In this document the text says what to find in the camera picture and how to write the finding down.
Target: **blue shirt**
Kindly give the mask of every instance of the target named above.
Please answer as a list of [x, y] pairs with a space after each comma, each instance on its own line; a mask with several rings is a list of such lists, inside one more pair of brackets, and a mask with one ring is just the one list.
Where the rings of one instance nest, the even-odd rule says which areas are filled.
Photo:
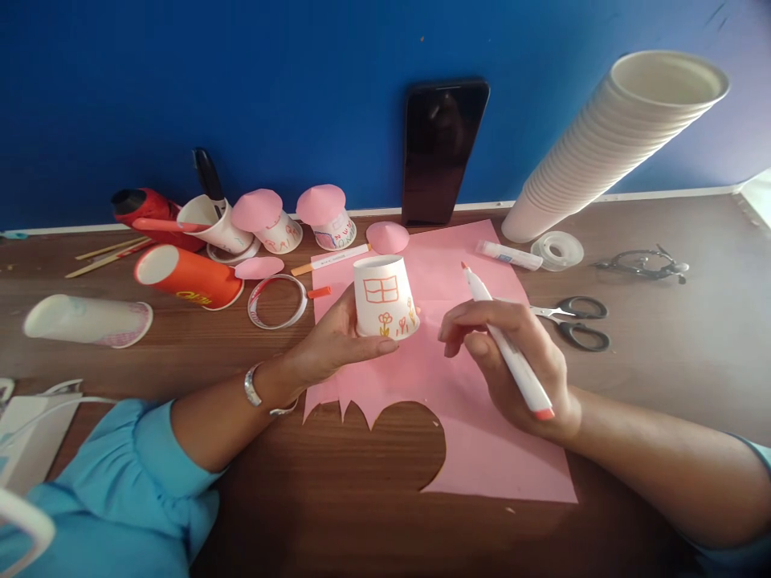
[[[20, 576], [188, 576], [217, 517], [217, 479], [196, 466], [171, 429], [171, 404], [122, 401], [53, 483], [27, 499], [56, 525], [51, 546]], [[771, 471], [771, 450], [746, 440]], [[29, 549], [0, 528], [0, 571]], [[771, 535], [730, 550], [698, 547], [708, 575], [743, 576], [771, 564]]]

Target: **black marker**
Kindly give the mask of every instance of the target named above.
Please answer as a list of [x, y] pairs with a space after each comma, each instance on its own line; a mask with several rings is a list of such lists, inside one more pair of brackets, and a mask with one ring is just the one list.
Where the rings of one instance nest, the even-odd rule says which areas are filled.
[[193, 149], [193, 163], [204, 194], [211, 199], [211, 204], [217, 212], [217, 218], [222, 218], [227, 207], [225, 195], [222, 194], [222, 185], [219, 184], [217, 169], [214, 168], [214, 162], [212, 162], [206, 149]]

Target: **black scissors handle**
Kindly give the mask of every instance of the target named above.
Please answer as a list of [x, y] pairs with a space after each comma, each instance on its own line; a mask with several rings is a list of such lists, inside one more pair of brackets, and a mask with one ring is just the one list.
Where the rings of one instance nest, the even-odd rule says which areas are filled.
[[[610, 349], [610, 336], [607, 333], [603, 333], [597, 329], [592, 329], [583, 323], [571, 323], [570, 321], [562, 321], [559, 324], [560, 333], [573, 345], [578, 348], [585, 349], [591, 352], [604, 352]], [[589, 345], [581, 341], [576, 334], [586, 334], [588, 336], [594, 336], [599, 339], [599, 345]]]
[[[585, 308], [576, 309], [576, 302], [589, 303], [596, 311], [587, 311]], [[563, 299], [557, 306], [565, 313], [572, 313], [575, 315], [576, 319], [605, 319], [608, 316], [608, 308], [602, 301], [597, 301], [593, 297], [585, 297], [583, 295], [576, 295], [575, 297]]]

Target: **smartphone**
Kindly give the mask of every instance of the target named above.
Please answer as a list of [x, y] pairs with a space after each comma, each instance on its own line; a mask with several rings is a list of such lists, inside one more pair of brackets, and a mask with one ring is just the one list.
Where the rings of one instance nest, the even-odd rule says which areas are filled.
[[490, 85], [484, 79], [419, 84], [407, 93], [402, 224], [450, 222]]

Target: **hand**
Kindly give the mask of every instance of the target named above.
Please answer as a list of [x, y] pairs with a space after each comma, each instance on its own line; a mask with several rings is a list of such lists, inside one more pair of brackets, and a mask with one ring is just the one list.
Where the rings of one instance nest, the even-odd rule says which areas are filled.
[[[489, 324], [500, 328], [524, 354], [552, 401], [553, 419], [537, 420], [528, 409], [496, 342], [486, 333]], [[461, 303], [444, 316], [439, 341], [446, 344], [447, 357], [455, 357], [461, 344], [466, 345], [496, 408], [517, 428], [556, 442], [575, 435], [581, 406], [568, 387], [565, 357], [529, 307], [504, 301]]]
[[329, 379], [344, 365], [387, 355], [399, 349], [388, 337], [356, 334], [356, 302], [350, 285], [321, 321], [285, 354], [304, 388]]

